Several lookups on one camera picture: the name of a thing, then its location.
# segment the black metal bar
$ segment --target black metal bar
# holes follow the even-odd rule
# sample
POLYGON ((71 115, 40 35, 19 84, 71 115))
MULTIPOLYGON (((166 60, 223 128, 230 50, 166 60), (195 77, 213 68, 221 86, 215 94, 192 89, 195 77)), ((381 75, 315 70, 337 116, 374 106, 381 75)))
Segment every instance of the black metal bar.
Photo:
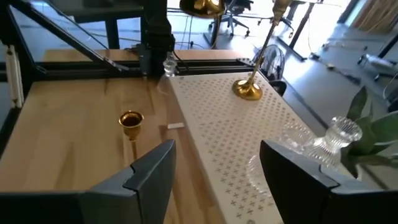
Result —
MULTIPOLYGON (((189 67, 236 67, 244 64, 237 60, 184 60, 189 67)), ((118 61, 118 64, 130 68, 133 72, 140 67, 139 61, 118 61)), ((37 62, 37 65, 51 72, 52 70, 104 70, 98 68, 98 64, 94 62, 37 62)), ((184 68, 185 65, 178 63, 179 67, 184 68)))
POLYGON ((8 140, 12 134, 12 130, 14 129, 15 124, 17 123, 17 119, 21 109, 19 108, 11 108, 8 112, 7 118, 4 121, 1 129, 0 129, 0 158, 6 149, 8 140))
POLYGON ((357 3, 359 2, 359 0, 351 0, 346 9, 344 10, 343 13, 341 13, 341 16, 339 17, 339 19, 337 20, 337 23, 343 24, 347 21, 349 15, 352 13, 352 11, 354 10, 355 6, 357 5, 357 3))
POLYGON ((50 19, 43 16, 40 12, 34 9, 29 2, 9 1, 9 4, 11 4, 13 7, 21 11, 27 17, 31 18, 33 21, 41 25, 43 28, 47 29, 48 31, 50 31, 51 33, 53 33, 54 35, 65 41, 67 44, 71 45, 73 48, 77 49, 82 54, 86 55, 92 61, 103 64, 105 67, 113 68, 115 70, 121 69, 118 68, 117 65, 114 64, 114 62, 112 62, 109 59, 103 58, 100 54, 98 54, 94 50, 91 50, 83 43, 81 43, 79 40, 74 38, 74 36, 65 32, 57 24, 55 24, 50 19))
POLYGON ((29 49, 27 48, 21 31, 19 30, 19 26, 14 18, 10 6, 6 2, 0 3, 0 18, 3 28, 3 32, 0 34, 0 39, 4 45, 13 45, 18 53, 21 67, 22 89, 24 96, 27 96, 35 75, 39 71, 36 69, 36 65, 29 49))
POLYGON ((310 3, 310 5, 308 6, 307 11, 305 12, 305 15, 304 15, 303 19, 302 19, 301 22, 300 22, 300 25, 298 25, 298 28, 297 28, 297 30, 296 30, 296 33, 294 34, 293 39, 292 39, 292 41, 291 41, 290 44, 289 44, 289 47, 290 47, 291 49, 294 48, 294 45, 296 44, 297 40, 299 39, 300 34, 301 34, 301 32, 303 31, 303 29, 304 29, 304 27, 305 27, 305 24, 306 24, 307 21, 308 21, 308 18, 310 17, 310 14, 311 14, 311 12, 312 12, 312 9, 313 9, 314 5, 315 5, 315 3, 310 3))
POLYGON ((108 47, 110 49, 120 49, 118 20, 117 19, 105 20, 105 28, 106 28, 106 36, 108 38, 108 47))
POLYGON ((308 59, 307 57, 303 57, 301 56, 297 51, 295 51, 293 48, 291 48, 282 38, 277 37, 277 40, 279 40, 279 42, 286 48, 289 49, 290 52, 292 52, 300 61, 305 61, 306 59, 308 59))
POLYGON ((398 34, 396 34, 390 42, 380 51, 379 58, 383 58, 387 55, 387 53, 391 50, 391 48, 397 43, 398 41, 398 34))

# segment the black cable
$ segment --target black cable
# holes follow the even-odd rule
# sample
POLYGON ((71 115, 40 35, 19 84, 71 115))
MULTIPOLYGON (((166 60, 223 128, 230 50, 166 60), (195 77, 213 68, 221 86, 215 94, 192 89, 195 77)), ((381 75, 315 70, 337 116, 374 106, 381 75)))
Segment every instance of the black cable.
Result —
POLYGON ((175 50, 173 50, 173 54, 185 66, 185 68, 187 68, 187 73, 189 73, 188 65, 182 59, 180 59, 180 57, 175 53, 175 50))
POLYGON ((191 23, 189 25, 188 49, 191 47, 192 20, 193 20, 193 16, 191 16, 191 23))

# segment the green leaf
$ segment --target green leaf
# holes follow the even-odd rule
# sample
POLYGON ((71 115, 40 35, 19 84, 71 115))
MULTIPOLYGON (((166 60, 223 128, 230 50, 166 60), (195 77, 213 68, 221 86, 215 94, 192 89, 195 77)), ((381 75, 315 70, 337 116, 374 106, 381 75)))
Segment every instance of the green leaf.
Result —
POLYGON ((373 102, 371 102, 371 106, 369 108, 369 116, 370 118, 373 118, 373 102))
POLYGON ((355 123, 362 129, 362 138, 359 141, 352 143, 352 148, 349 151, 351 156, 365 156, 368 155, 376 143, 376 136, 372 132, 372 121, 370 117, 359 118, 355 123))
POLYGON ((372 123, 372 131, 377 142, 393 142, 398 140, 398 111, 387 114, 372 123))
POLYGON ((362 115, 362 110, 368 100, 368 93, 366 87, 362 87, 360 91, 354 96, 351 105, 349 106, 347 118, 356 121, 362 115))

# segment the table leg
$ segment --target table leg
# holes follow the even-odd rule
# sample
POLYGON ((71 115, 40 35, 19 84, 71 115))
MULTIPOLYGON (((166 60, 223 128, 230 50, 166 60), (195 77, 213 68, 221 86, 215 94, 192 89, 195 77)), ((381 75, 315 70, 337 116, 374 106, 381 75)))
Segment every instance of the table leg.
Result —
POLYGON ((300 60, 302 60, 302 61, 306 60, 307 58, 301 56, 298 52, 296 52, 296 51, 294 50, 294 46, 295 46, 297 40, 299 39, 300 34, 301 34, 301 32, 303 31, 303 29, 304 29, 304 27, 305 27, 305 24, 306 24, 307 21, 308 21, 308 18, 310 17, 310 14, 311 14, 311 12, 312 12, 312 9, 313 9, 314 5, 315 5, 315 3, 310 3, 310 5, 309 5, 307 11, 305 12, 305 15, 304 15, 303 19, 302 19, 301 22, 300 22, 300 25, 298 25, 298 28, 297 28, 297 30, 296 30, 296 32, 295 32, 293 38, 292 38, 292 41, 290 42, 289 45, 287 45, 287 43, 286 43, 283 39, 281 39, 281 38, 278 37, 278 40, 281 41, 285 46, 287 46, 288 48, 290 48, 290 49, 292 50, 292 52, 295 54, 295 56, 297 56, 297 57, 298 57, 300 60))
POLYGON ((118 20, 110 19, 105 21, 106 36, 108 37, 109 49, 120 49, 118 20))
POLYGON ((379 58, 384 58, 386 54, 391 50, 391 48, 398 42, 398 34, 395 35, 390 42, 381 50, 379 53, 378 57, 379 58))

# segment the black post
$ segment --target black post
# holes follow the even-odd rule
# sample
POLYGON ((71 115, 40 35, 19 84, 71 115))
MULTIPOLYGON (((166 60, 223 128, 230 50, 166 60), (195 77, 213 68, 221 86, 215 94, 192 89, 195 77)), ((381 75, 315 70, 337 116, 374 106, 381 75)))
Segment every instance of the black post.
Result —
POLYGON ((141 17, 140 64, 144 75, 161 76, 167 52, 174 50, 175 39, 167 20, 167 1, 143 1, 141 17))
POLYGON ((106 36, 108 37, 109 49, 120 49, 118 20, 117 19, 105 20, 105 28, 106 28, 106 36))
POLYGON ((391 48, 397 43, 398 41, 398 34, 396 34, 391 40, 390 42, 381 50, 381 52, 379 53, 379 58, 383 58, 384 56, 386 56, 386 54, 388 53, 388 51, 391 50, 391 48))
POLYGON ((300 25, 298 25, 296 33, 294 34, 293 39, 292 39, 292 41, 289 44, 289 47, 291 49, 294 48, 294 45, 296 44, 297 40, 299 39, 300 34, 303 31, 303 28, 305 27, 305 24, 307 23, 308 18, 310 17, 310 14, 312 12, 312 9, 313 9, 314 5, 315 5, 315 3, 310 3, 307 11, 305 12, 305 15, 304 15, 303 19, 300 22, 300 25))

